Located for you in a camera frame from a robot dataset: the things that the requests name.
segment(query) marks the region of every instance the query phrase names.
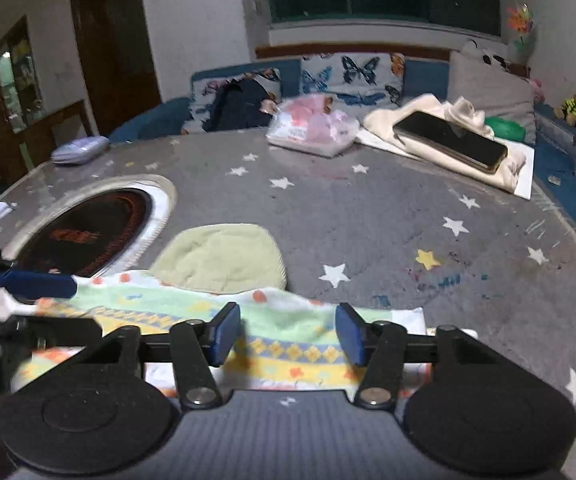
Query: black circular disc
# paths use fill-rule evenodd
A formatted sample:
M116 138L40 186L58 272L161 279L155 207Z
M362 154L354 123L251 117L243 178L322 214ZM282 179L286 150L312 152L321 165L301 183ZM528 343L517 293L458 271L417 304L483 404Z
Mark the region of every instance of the black circular disc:
M560 467L576 437L576 413L556 390L431 383L405 407L410 439L430 457L479 475Z
M51 476L100 475L142 460L170 434L175 410L158 389L126 373L113 377L107 365L83 368L63 385L6 400L0 436L16 463Z
M90 278L139 235L152 199L141 189L94 195L39 229L17 255L17 268Z

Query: phone screen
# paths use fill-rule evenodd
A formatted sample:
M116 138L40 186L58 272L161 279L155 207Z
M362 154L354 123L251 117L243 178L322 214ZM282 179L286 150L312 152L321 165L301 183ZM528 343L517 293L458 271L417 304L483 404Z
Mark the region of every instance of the phone screen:
M424 112L412 113L395 124L395 129L405 130L460 153L488 169L496 170L508 153L506 146L499 142Z

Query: black backpack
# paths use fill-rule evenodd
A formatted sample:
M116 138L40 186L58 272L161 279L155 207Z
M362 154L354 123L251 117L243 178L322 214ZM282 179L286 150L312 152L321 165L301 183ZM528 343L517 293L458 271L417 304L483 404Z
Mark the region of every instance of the black backpack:
M273 117L259 109L264 99L270 96L254 79L232 80L217 90L210 118L203 122L203 129L217 132L268 126Z

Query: panda plush toy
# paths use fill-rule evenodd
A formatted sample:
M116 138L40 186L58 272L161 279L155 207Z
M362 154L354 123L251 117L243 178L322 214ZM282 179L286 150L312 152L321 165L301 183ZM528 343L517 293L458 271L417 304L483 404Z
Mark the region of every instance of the panda plush toy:
M504 72L508 71L509 62L491 50L479 48L475 40L469 40L461 49L461 53L469 57L480 59L485 64L503 70Z

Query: metal screw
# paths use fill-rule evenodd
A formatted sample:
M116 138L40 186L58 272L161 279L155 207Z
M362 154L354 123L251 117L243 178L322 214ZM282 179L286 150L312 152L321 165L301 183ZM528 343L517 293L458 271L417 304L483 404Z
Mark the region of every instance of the metal screw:
M202 404L209 404L212 402L217 398L217 394L214 390L202 386L200 388L193 388L192 390L188 390L188 393L185 394L185 397L193 404L200 406Z
M363 402L367 402L372 406L384 404L392 399L390 392L383 388L366 388L359 393L359 397Z

